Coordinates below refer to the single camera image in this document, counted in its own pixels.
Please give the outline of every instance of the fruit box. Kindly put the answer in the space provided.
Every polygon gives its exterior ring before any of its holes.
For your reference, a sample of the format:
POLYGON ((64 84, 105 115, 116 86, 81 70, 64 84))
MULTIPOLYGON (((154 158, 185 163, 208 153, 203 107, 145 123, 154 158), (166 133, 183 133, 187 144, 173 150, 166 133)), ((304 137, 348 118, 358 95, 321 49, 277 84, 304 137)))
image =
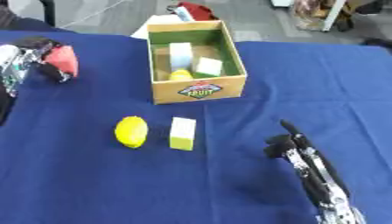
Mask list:
POLYGON ((147 29, 155 104, 241 96, 247 73, 224 22, 149 24, 147 29), (200 57, 221 60, 220 77, 169 80, 172 73, 169 44, 184 42, 192 45, 193 66, 200 57))

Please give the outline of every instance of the floor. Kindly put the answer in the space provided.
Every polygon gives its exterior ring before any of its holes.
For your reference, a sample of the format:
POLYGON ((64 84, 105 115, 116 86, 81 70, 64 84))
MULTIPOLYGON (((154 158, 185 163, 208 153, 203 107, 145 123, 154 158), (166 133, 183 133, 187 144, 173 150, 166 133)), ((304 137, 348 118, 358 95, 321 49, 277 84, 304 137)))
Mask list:
MULTIPOLYGON (((83 33, 129 36, 151 15, 166 14, 174 0, 72 0, 56 1, 57 25, 83 33)), ((225 20, 235 41, 283 41, 354 44, 363 38, 392 39, 392 9, 372 17, 353 17, 355 29, 348 32, 300 31, 286 9, 275 9, 270 0, 188 0, 213 9, 225 20)), ((22 17, 43 18, 38 0, 10 0, 22 17)))

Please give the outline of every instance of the red cloth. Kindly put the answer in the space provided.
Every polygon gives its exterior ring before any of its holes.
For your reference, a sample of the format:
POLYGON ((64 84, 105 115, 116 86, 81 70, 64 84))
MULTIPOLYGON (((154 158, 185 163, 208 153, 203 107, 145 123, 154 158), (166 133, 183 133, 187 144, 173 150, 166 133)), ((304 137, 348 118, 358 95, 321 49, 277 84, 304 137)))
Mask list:
POLYGON ((206 6, 196 3, 181 2, 178 7, 184 6, 191 13, 196 21, 216 20, 218 19, 213 12, 206 6))
POLYGON ((74 49, 69 45, 52 49, 51 53, 45 57, 45 61, 57 67, 61 72, 78 76, 78 60, 74 49))

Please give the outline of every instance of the sponge cube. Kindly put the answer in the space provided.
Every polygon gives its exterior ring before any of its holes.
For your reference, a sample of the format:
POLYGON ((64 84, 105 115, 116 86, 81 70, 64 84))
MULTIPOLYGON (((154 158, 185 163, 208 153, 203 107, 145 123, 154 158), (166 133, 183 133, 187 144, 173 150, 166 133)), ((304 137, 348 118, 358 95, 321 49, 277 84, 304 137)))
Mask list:
POLYGON ((173 117, 170 131, 170 147, 182 151, 193 150, 196 120, 173 117))
POLYGON ((193 52, 191 43, 170 43, 171 71, 189 70, 192 67, 193 52))
POLYGON ((200 58, 193 76, 195 78, 220 77, 222 64, 222 61, 218 59, 200 58))

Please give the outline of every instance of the yellow lemon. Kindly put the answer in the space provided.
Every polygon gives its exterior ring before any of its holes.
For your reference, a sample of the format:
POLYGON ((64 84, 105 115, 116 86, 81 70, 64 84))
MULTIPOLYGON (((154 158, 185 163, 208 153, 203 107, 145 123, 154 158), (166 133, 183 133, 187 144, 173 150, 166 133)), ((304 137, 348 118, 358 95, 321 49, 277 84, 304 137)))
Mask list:
POLYGON ((142 146, 148 131, 147 123, 141 117, 127 116, 115 127, 115 137, 120 143, 135 149, 142 146))
POLYGON ((179 69, 174 73, 170 74, 171 81, 191 81, 193 80, 192 75, 189 73, 188 70, 179 69))

